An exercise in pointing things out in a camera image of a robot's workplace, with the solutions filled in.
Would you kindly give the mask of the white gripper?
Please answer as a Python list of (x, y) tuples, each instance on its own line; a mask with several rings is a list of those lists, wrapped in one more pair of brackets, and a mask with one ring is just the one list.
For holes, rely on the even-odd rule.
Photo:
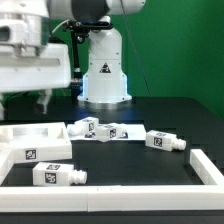
[(0, 46), (0, 93), (42, 90), (37, 100), (41, 113), (47, 112), (51, 89), (68, 87), (70, 80), (66, 45), (49, 44), (37, 57), (17, 57), (11, 46)]

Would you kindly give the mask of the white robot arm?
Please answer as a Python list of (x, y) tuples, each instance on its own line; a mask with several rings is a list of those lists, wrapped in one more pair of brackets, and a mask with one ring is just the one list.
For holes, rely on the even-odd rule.
[(139, 12), (146, 0), (0, 0), (0, 111), (2, 95), (40, 90), (47, 109), (52, 90), (66, 88), (81, 75), (78, 52), (52, 41), (50, 22), (71, 31), (72, 46), (89, 40), (89, 67), (81, 76), (80, 103), (114, 108), (128, 102), (121, 68), (122, 37), (112, 15)]

